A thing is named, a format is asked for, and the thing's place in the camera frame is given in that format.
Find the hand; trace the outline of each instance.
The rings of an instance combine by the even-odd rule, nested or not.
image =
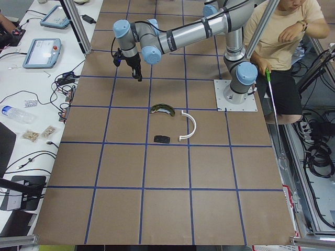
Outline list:
[[[300,23],[296,23],[287,27],[278,37],[278,42],[285,43],[291,42],[294,38],[296,38],[303,30],[303,25]]]
[[[259,57],[257,60],[257,66],[258,66],[258,71],[265,76],[265,69],[268,68],[269,72],[271,73],[271,64],[269,63],[268,60]]]

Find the white desk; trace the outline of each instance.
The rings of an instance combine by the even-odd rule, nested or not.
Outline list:
[[[98,14],[101,8],[103,0],[91,0],[84,5],[77,5],[79,15],[89,15],[95,20],[98,19]],[[59,5],[58,1],[48,1],[45,4],[39,4],[36,0],[30,7],[30,10],[35,10],[42,13],[48,13],[53,6]],[[27,19],[39,17],[42,18],[43,15],[27,12],[23,17],[21,24],[24,24]],[[78,42],[75,38],[74,32],[71,25],[65,29],[55,29],[42,27],[39,24],[39,19],[31,19],[29,23],[23,25],[23,29],[26,29],[21,44],[17,47],[10,47],[4,50],[0,56],[10,53],[10,52],[27,52],[31,41],[34,38],[59,38],[62,41],[62,48],[58,61],[55,66],[51,69],[33,69],[28,70],[22,68],[25,55],[14,54],[5,56],[0,60],[0,100],[4,97],[16,93],[20,90],[27,90],[29,92],[34,92],[38,95],[42,103],[49,102],[50,95],[52,94],[51,84],[56,76],[64,72],[71,71],[75,68],[80,62],[85,60],[85,56],[82,53]],[[95,24],[89,24],[83,21],[83,26],[87,33],[88,39],[91,40]],[[75,74],[80,75],[83,64],[75,69]],[[9,164],[15,160],[35,151],[52,151],[57,152],[57,148],[54,145],[47,145],[46,141],[43,139],[38,139],[36,142],[30,142],[29,140],[21,139],[21,136],[27,129],[31,129],[35,132],[43,132],[48,126],[53,126],[58,128],[58,130],[52,135],[51,140],[56,145],[60,143],[61,136],[64,130],[64,124],[59,122],[58,110],[51,104],[41,105],[38,104],[36,107],[24,108],[25,100],[36,99],[36,96],[29,93],[20,93],[13,97],[9,97],[0,105],[10,105],[27,112],[30,112],[36,115],[36,119],[32,124],[20,124],[11,119],[6,118],[5,116],[0,116],[0,122],[5,126],[10,128],[17,134],[15,147],[12,153]],[[54,102],[56,106],[65,101],[65,96],[58,94],[58,99]],[[17,171],[17,166],[24,164],[28,158],[23,159],[14,166],[12,166],[8,172]],[[42,168],[52,171],[54,159],[48,155],[42,155],[37,157],[32,163],[29,163],[27,166],[22,168],[25,169],[34,169]],[[49,180],[49,175],[46,172],[42,171],[29,171],[16,174],[5,174],[4,178],[11,180],[14,175],[46,175],[47,181]],[[38,214],[42,203],[39,203],[39,207],[36,211],[31,213]],[[3,229],[6,224],[11,212],[10,211],[0,211],[0,231]],[[32,228],[30,229],[29,234],[32,233],[32,230],[35,227],[36,220]]]

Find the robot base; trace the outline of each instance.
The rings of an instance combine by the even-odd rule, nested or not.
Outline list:
[[[224,91],[226,87],[230,84],[231,80],[214,80],[216,105],[218,111],[257,111],[257,105],[255,102],[255,97],[253,94],[247,95],[246,99],[241,104],[232,104],[224,97]]]

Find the green handle tool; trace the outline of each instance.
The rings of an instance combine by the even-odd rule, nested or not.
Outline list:
[[[268,68],[265,69],[265,76],[266,76],[266,80],[269,84],[269,90],[270,90],[270,94],[271,94],[273,113],[274,113],[274,118],[275,118],[275,123],[276,123],[277,138],[278,138],[278,143],[279,143],[280,155],[278,156],[278,164],[279,164],[280,168],[282,168],[284,170],[287,170],[289,162],[288,162],[288,158],[287,158],[287,156],[284,152],[283,143],[281,141],[280,134],[279,134],[277,111],[276,111],[276,107],[275,107],[275,104],[274,104],[272,86],[271,86],[271,78],[270,78],[270,71],[269,71]]]

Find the black shorts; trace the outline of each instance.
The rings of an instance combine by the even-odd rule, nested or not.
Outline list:
[[[291,76],[291,71],[272,71],[270,78],[277,113],[284,115],[302,115],[301,99],[295,81]],[[261,102],[265,93],[271,97],[267,79],[262,74],[258,74],[257,76],[256,87]]]

